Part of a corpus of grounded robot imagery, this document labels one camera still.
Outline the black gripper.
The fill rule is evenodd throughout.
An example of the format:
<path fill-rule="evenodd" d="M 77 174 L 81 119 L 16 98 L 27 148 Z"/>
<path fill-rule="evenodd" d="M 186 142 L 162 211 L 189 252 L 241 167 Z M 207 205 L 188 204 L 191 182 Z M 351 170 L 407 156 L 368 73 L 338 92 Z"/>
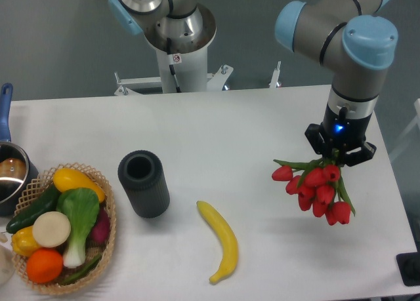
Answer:
<path fill-rule="evenodd" d="M 374 144 L 366 142 L 366 130 L 371 116 L 351 119 L 347 109 L 335 113 L 327 105 L 322 124 L 309 124 L 304 135 L 314 152 L 322 157 L 329 157 L 334 148 L 345 150 L 340 164 L 353 167 L 373 159 L 377 150 Z"/>

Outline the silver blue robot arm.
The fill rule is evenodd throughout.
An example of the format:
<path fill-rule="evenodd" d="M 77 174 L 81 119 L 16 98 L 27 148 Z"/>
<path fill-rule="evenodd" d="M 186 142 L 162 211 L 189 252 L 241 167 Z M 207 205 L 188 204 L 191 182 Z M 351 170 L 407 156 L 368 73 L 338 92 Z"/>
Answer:
<path fill-rule="evenodd" d="M 389 1 L 292 1 L 275 23 L 281 45 L 334 73 L 324 119 L 304 134 L 315 153 L 338 165 L 369 161 L 376 151 L 366 130 L 398 42 L 396 26 L 376 15 Z"/>

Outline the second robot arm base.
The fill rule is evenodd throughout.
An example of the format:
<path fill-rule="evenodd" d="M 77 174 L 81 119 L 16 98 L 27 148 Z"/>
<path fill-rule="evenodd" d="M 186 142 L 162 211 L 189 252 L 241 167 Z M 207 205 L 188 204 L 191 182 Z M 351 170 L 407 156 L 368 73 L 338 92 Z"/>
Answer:
<path fill-rule="evenodd" d="M 199 0 L 108 0 L 108 6 L 125 31 L 144 34 L 167 54 L 205 48 L 217 31 L 215 17 Z"/>

